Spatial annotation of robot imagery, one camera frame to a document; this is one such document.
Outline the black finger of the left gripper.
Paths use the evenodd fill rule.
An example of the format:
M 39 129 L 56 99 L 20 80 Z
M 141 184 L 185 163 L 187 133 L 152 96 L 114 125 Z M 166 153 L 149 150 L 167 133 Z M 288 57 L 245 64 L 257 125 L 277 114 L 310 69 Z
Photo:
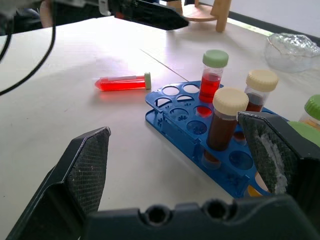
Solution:
M 173 7 L 160 4 L 159 0 L 137 0 L 136 22 L 149 27 L 171 31 L 189 25 Z

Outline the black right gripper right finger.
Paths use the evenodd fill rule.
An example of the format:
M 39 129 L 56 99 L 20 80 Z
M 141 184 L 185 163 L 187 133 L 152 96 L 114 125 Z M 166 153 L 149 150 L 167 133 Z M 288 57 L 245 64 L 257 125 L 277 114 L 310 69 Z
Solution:
M 268 190 L 288 194 L 312 221 L 320 219 L 320 148 L 281 116 L 240 111 L 254 164 Z

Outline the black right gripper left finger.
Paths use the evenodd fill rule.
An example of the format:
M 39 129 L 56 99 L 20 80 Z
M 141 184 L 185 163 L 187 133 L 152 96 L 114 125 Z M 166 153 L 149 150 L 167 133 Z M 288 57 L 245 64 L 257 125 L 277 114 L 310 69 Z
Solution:
M 47 173 L 7 236 L 9 240 L 78 240 L 99 209 L 106 182 L 111 130 L 75 137 Z

